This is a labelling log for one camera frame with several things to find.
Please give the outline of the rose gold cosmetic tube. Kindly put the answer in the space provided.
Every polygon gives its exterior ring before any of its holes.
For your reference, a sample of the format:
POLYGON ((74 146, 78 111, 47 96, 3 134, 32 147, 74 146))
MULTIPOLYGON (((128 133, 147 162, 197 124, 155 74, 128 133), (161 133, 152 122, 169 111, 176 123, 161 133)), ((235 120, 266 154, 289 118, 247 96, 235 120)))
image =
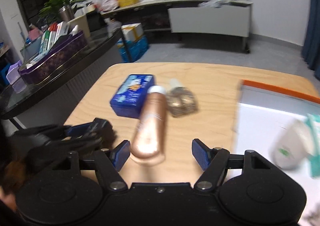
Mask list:
POLYGON ((139 122, 131 140, 131 159, 142 166, 164 161, 167 129, 167 98, 162 86, 148 89, 139 122))

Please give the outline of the clear glass perfume bottle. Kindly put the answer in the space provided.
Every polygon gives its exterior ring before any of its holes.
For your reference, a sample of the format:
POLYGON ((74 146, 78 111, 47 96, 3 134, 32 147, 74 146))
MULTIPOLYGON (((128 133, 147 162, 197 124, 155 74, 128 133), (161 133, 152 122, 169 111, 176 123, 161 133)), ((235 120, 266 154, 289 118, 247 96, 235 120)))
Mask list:
POLYGON ((199 106, 194 93, 178 79, 172 78, 167 91, 167 105, 172 117, 178 118, 198 112, 199 106))

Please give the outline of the white plug-in mosquito repeller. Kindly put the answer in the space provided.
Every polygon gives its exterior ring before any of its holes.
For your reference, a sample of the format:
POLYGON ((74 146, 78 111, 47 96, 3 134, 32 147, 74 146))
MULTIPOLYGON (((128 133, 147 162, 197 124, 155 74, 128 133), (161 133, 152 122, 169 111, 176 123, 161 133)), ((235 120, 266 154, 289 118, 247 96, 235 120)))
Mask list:
POLYGON ((295 119, 280 133, 272 144, 271 161, 283 170, 295 170, 315 150, 311 129, 295 119))

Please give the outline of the blue tissue pack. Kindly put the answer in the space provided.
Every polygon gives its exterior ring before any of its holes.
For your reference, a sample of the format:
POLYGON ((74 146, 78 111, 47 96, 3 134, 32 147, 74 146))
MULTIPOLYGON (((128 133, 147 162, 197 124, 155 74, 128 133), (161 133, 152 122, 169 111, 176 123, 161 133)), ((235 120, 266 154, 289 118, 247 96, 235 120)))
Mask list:
POLYGON ((148 89, 154 85, 154 75, 128 75, 110 100, 111 108, 117 116, 139 118, 148 89))

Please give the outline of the black glass side table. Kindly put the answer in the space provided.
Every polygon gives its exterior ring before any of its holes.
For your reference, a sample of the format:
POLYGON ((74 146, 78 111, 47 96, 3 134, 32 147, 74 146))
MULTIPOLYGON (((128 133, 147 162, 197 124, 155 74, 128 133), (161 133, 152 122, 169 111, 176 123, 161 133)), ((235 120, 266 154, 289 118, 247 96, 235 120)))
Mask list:
POLYGON ((63 124, 111 66, 122 63, 117 42, 124 38, 117 28, 92 32, 87 47, 59 67, 40 84, 28 84, 21 92, 8 86, 1 93, 1 120, 17 128, 63 124))

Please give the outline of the orange rimmed storage box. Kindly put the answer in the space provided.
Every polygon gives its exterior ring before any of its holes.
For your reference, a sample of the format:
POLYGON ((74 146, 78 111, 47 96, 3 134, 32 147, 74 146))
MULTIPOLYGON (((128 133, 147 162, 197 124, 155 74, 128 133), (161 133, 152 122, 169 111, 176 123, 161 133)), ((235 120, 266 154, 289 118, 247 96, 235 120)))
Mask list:
MULTIPOLYGON (((271 161, 269 151, 276 138, 295 119, 305 123, 307 114, 319 115, 318 97, 243 80, 238 98, 233 151, 242 154, 246 150, 255 150, 271 161)), ((306 206, 299 224, 319 225, 319 177, 312 177, 309 158, 295 170, 281 170, 306 192, 306 206)))

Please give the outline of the purple patterned tin box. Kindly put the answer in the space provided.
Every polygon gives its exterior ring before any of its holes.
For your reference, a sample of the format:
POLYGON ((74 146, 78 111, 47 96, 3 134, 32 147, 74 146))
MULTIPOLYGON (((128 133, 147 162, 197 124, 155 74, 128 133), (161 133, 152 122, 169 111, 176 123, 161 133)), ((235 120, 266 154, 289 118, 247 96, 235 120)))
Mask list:
POLYGON ((18 73, 27 84, 42 83, 87 47, 87 40, 83 31, 67 37, 60 45, 52 48, 32 66, 27 67, 27 64, 31 63, 31 61, 28 61, 18 68, 18 73))

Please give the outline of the blue plastic bag on floor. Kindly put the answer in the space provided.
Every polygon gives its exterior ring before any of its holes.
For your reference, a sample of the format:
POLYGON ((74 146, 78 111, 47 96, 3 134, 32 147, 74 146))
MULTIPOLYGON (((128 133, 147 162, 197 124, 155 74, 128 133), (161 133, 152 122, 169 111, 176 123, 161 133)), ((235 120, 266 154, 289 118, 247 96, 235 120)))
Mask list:
POLYGON ((127 51, 123 45, 122 39, 117 41, 117 47, 124 63, 132 63, 139 60, 149 49, 149 42, 144 35, 138 41, 126 41, 127 51))

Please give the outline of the cardboard parcel on floor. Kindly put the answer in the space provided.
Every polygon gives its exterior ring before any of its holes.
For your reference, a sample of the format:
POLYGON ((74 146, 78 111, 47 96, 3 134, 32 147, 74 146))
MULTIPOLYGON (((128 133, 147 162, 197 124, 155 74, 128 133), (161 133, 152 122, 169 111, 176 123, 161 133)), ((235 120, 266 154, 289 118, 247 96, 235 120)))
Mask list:
POLYGON ((136 42, 144 36, 142 23, 125 24, 121 29, 126 41, 136 42))

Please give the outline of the teal white small carton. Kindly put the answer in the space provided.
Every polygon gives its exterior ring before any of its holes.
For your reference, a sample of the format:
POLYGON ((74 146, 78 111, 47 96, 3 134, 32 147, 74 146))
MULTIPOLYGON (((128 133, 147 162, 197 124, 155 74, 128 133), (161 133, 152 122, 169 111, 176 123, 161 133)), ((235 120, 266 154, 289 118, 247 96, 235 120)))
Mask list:
POLYGON ((309 156, 311 175, 319 177, 319 115, 307 114, 306 125, 311 132, 312 151, 309 156))

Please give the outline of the left green plant in flask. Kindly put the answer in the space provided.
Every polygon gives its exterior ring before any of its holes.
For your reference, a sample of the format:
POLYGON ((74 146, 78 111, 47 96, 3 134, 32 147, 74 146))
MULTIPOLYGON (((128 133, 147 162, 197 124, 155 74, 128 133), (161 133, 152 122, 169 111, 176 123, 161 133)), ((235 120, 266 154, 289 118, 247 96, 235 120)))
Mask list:
POLYGON ((82 9, 82 5, 87 0, 48 0, 45 2, 44 7, 39 11, 39 18, 47 20, 49 23, 60 21, 60 9, 64 6, 68 6, 72 13, 76 13, 82 9))

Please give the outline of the white plastic bag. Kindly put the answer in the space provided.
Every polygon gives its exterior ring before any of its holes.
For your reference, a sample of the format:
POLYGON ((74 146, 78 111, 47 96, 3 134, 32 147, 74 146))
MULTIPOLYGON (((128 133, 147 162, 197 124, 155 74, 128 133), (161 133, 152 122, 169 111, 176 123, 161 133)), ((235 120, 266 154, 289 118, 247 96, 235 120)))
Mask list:
POLYGON ((119 7, 118 0, 95 0, 95 4, 100 12, 113 11, 119 7))

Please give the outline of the white tv console cabinet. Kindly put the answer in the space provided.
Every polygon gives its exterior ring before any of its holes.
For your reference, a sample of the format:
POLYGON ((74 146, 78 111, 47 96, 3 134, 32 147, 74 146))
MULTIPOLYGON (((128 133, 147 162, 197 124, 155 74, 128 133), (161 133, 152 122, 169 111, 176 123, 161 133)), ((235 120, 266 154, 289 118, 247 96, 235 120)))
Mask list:
POLYGON ((102 13, 122 24, 141 23, 145 32, 214 34, 239 37, 249 54, 253 3, 248 0, 158 0, 142 1, 102 13))

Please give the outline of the dark blue curtain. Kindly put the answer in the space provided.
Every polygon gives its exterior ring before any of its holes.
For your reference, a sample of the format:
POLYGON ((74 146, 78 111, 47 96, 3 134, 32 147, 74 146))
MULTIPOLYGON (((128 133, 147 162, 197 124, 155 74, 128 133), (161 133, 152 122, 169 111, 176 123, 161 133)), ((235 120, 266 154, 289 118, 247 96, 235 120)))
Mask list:
POLYGON ((319 80, 319 0, 310 0, 308 26, 301 54, 319 80))

